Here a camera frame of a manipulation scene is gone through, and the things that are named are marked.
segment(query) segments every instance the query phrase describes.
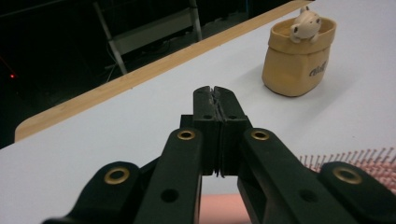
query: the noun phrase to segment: brush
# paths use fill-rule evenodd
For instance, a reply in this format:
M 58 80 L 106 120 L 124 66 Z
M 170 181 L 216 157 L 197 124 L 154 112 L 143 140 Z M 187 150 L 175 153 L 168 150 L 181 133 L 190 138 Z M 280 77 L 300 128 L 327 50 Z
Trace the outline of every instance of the brush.
M 300 162 L 319 173 L 322 165 L 331 161 L 343 161 L 361 168 L 396 195 L 396 150 L 393 147 L 348 151 L 329 155 L 304 155 Z

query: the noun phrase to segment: screw hole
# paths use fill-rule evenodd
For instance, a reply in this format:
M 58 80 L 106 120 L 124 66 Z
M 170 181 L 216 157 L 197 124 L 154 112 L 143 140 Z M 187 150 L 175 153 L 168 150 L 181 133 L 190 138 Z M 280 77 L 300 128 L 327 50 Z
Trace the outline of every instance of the screw hole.
M 262 131 L 254 131 L 251 133 L 251 136 L 256 139 L 256 140 L 260 140 L 260 141 L 264 141 L 267 140 L 270 135 L 268 135 L 268 133 L 262 132 Z
M 361 176 L 356 173 L 356 171 L 346 168 L 346 167 L 335 167 L 332 170 L 332 173 L 337 177 L 339 180 L 344 181 L 348 184 L 360 184 L 362 179 Z
M 125 167 L 115 167 L 106 173 L 105 182 L 109 185 L 118 185 L 127 180 L 128 177 L 128 169 L 126 169 Z
M 177 134 L 177 137 L 181 140 L 191 140 L 195 137 L 195 133 L 193 131 L 181 131 Z
M 317 203 L 318 196 L 310 189 L 301 189 L 299 191 L 300 197 L 308 203 Z
M 173 203 L 178 198 L 178 192 L 175 189 L 166 189 L 161 194 L 161 199 L 166 203 Z

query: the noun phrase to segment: dark background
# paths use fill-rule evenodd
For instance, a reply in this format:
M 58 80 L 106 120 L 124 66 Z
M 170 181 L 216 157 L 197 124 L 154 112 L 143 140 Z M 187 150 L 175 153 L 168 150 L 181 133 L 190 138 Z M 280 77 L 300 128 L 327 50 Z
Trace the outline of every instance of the dark background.
M 25 119 L 104 84 L 113 67 L 111 78 L 121 75 L 92 2 L 0 0 L 0 148 L 13 143 L 15 129 Z M 98 1 L 113 35 L 177 12 L 188 2 Z M 246 11 L 252 18 L 286 2 L 197 0 L 197 5 L 204 25 L 235 11 Z M 162 42 L 123 55 L 127 69 L 139 66 L 134 61 L 142 51 Z

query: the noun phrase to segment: table surface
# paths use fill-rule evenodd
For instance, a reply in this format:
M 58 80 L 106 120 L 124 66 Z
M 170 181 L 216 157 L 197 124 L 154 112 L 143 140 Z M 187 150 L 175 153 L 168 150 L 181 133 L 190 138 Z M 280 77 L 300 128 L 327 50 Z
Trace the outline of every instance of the table surface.
M 164 57 L 155 63 L 134 70 L 133 72 L 117 78 L 106 85 L 88 91 L 75 99 L 67 101 L 61 105 L 57 105 L 47 111 L 33 116 L 22 122 L 16 132 L 15 141 L 44 130 L 60 121 L 73 117 L 74 115 L 98 105 L 105 100 L 129 89 L 148 81 L 164 72 L 183 64 L 213 48 L 220 46 L 240 35 L 250 32 L 264 24 L 273 21 L 283 15 L 286 15 L 296 8 L 308 4 L 307 1 L 292 1 L 282 7 L 273 9 L 268 13 L 264 13 L 252 20 L 243 22 L 235 27 L 228 29 L 218 35 L 211 36 L 199 43 L 191 45 L 188 48 L 180 50 L 170 56 Z
M 55 125 L 2 149 L 0 223 L 63 216 L 105 164 L 142 166 L 157 158 L 180 115 L 192 113 L 192 92 L 203 86 L 232 90 L 253 126 L 276 133 L 296 156 L 394 147 L 396 2 L 318 0 L 310 7 L 337 21 L 325 77 L 311 92 L 288 98 L 269 91 L 261 80 L 271 27 L 299 11 L 278 9 L 279 19 L 266 14 L 262 24 L 271 22 L 257 25 L 253 19 L 254 28 L 243 23 L 238 29 L 248 31 L 237 38 L 225 32 L 221 44 L 194 44 L 183 49 L 187 56 L 182 50 L 154 63 L 147 77 L 143 69 L 92 91 L 103 99 L 86 107 L 57 108 L 82 112 L 61 115 Z M 189 56 L 191 50 L 200 53 Z M 164 68 L 167 63 L 171 68 Z M 203 194 L 236 192 L 235 177 L 204 177 Z

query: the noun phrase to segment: chair leg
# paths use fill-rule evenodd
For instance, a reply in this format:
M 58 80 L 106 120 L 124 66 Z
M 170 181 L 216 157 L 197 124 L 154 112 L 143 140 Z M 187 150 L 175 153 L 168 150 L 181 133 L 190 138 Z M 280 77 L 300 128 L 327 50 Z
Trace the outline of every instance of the chair leg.
M 191 23 L 196 33 L 196 41 L 202 40 L 201 23 L 199 21 L 198 6 L 195 0 L 190 0 Z
M 108 29 L 105 17 L 102 14 L 102 10 L 100 9 L 99 4 L 97 2 L 93 3 L 93 7 L 95 8 L 95 11 L 96 11 L 96 14 L 98 15 L 99 21 L 102 24 L 102 28 L 105 31 L 107 42 L 110 45 L 111 51 L 113 52 L 113 55 L 114 55 L 114 58 L 116 59 L 116 62 L 119 65 L 119 68 L 120 68 L 122 74 L 125 75 L 128 72 L 127 72 L 125 64 L 121 58 L 120 52 L 117 50 L 117 47 L 114 43 L 113 36 L 111 35 L 111 33 Z

